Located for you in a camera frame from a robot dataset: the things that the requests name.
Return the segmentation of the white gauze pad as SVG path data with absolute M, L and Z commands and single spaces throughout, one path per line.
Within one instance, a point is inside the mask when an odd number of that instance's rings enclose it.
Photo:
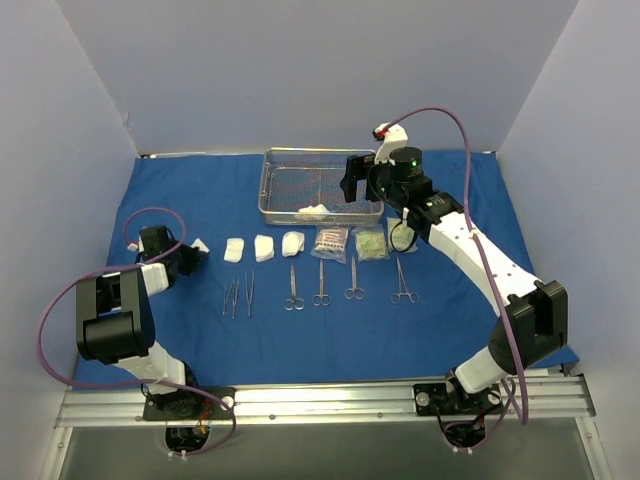
M 223 260 L 228 263 L 239 263 L 242 260 L 245 241 L 243 238 L 233 237 L 226 240 Z
M 198 249 L 200 252 L 204 254 L 208 254 L 210 252 L 210 249 L 200 238 L 196 238 L 191 244 L 191 247 Z
M 301 214 L 319 215 L 319 214 L 330 213 L 330 210 L 324 204 L 320 203 L 317 205 L 309 205 L 306 207 L 302 207 L 298 210 L 298 212 Z

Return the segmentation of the green paper packet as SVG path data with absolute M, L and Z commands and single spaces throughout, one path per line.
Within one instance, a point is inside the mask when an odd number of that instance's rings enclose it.
M 382 225 L 356 227 L 353 229 L 353 238 L 359 262 L 389 258 L 387 240 Z

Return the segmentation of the white gauze pad front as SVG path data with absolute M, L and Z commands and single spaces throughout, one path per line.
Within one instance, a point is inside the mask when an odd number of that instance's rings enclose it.
M 233 237 L 226 240 L 223 260 L 228 263 L 239 263 L 242 260 L 245 241 L 243 238 Z

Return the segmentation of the steel tweezers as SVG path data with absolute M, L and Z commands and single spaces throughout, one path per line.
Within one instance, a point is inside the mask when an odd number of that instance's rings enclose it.
M 231 296 L 232 287 L 233 287 L 233 283 L 225 284 L 225 286 L 224 286 L 222 310 L 221 310 L 222 316 L 226 315 L 227 306 L 228 306 L 228 302 L 229 302 L 229 299 L 230 299 L 230 296 Z
M 231 282 L 231 287 L 230 287 L 231 318 L 232 319 L 234 319 L 236 317 L 238 293 L 239 293 L 239 280 L 234 278 L 232 280 L 232 282 Z
M 252 270 L 251 273 L 245 272 L 244 280 L 245 280 L 245 298 L 246 298 L 246 306 L 247 306 L 247 317 L 251 318 L 254 288 L 255 288 L 255 271 Z

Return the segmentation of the peach gauze pack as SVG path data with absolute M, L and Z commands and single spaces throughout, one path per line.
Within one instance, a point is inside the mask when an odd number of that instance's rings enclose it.
M 319 227 L 311 255 L 322 260 L 332 260 L 345 264 L 348 237 L 348 227 Z

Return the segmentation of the steel mesh instrument tray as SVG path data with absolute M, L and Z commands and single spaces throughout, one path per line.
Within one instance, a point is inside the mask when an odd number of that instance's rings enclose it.
M 258 208 L 271 225 L 366 226 L 379 222 L 380 202 L 365 199 L 359 183 L 357 199 L 347 203 L 339 182 L 349 156 L 369 155 L 369 150 L 273 147 L 264 154 Z M 330 213 L 301 214 L 309 205 L 324 204 Z

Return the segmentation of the white gauze roll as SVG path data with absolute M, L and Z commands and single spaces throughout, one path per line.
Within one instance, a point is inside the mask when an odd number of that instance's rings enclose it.
M 281 251 L 283 257 L 294 257 L 304 251 L 305 235 L 298 231 L 288 231 L 282 237 Z
M 275 256 L 274 239 L 268 235 L 258 234 L 254 239 L 254 253 L 258 263 L 272 259 Z

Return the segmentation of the steel hemostat clamp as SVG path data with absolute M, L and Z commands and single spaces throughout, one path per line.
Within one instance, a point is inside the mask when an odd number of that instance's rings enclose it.
M 396 270 L 398 278 L 398 288 L 396 292 L 390 295 L 391 303 L 397 305 L 402 301 L 403 298 L 406 298 L 412 304 L 418 303 L 420 300 L 419 294 L 416 292 L 411 292 L 408 289 L 399 257 L 396 258 Z

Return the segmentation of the steel surgical scissors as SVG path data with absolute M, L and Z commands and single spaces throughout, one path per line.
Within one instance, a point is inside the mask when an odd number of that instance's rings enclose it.
M 362 300 L 365 297 L 365 290 L 358 285 L 356 258 L 351 258 L 351 285 L 344 290 L 347 300 Z

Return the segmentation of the blue surgical drape cloth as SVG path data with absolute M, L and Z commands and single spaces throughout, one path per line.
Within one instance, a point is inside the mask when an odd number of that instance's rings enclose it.
M 156 337 L 205 385 L 348 382 L 442 375 L 485 347 L 496 318 L 484 295 L 444 255 L 426 244 L 400 258 L 406 284 L 419 294 L 394 305 L 396 258 L 357 266 L 362 300 L 347 300 L 351 265 L 324 263 L 329 306 L 315 307 L 319 260 L 309 253 L 258 263 L 258 234 L 280 241 L 284 228 L 258 208 L 263 158 L 192 156 L 136 161 L 117 212 L 110 264 L 127 264 L 125 246 L 141 228 L 167 225 L 200 238 L 210 255 L 198 271 L 150 300 Z M 245 241 L 242 260 L 228 263 L 228 238 Z M 302 310 L 286 311 L 290 267 Z M 252 317 L 245 272 L 255 271 Z M 236 317 L 223 289 L 239 280 Z

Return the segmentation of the straight steel scissors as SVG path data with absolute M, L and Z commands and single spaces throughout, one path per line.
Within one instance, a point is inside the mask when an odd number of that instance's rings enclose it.
M 319 286 L 318 292 L 312 297 L 312 304 L 315 307 L 329 306 L 331 304 L 331 296 L 325 292 L 325 275 L 324 260 L 319 260 Z

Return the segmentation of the cream gauze pack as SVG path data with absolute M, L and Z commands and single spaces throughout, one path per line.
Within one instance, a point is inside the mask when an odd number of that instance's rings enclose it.
M 390 251 L 398 253 L 414 253 L 417 251 L 417 237 L 400 219 L 387 217 L 387 243 Z

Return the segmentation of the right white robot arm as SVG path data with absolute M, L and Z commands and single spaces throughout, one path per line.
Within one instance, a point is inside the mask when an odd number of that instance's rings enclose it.
M 467 208 L 436 189 L 414 147 L 391 152 L 385 163 L 372 155 L 350 156 L 340 188 L 356 199 L 359 182 L 366 199 L 394 210 L 415 236 L 449 258 L 480 290 L 498 320 L 486 347 L 453 371 L 444 400 L 455 412 L 469 411 L 480 392 L 561 350 L 568 340 L 568 293 L 557 281 L 545 283 L 521 268 L 471 220 Z

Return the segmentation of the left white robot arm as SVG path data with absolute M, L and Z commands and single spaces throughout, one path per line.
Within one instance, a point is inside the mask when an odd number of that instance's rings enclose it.
M 202 395 L 191 368 L 156 340 L 150 297 L 196 273 L 209 248 L 199 238 L 182 244 L 163 225 L 142 229 L 133 246 L 135 263 L 128 269 L 76 284 L 76 346 L 82 358 L 143 380 L 154 402 L 166 396 L 170 412 L 190 419 L 200 411 Z

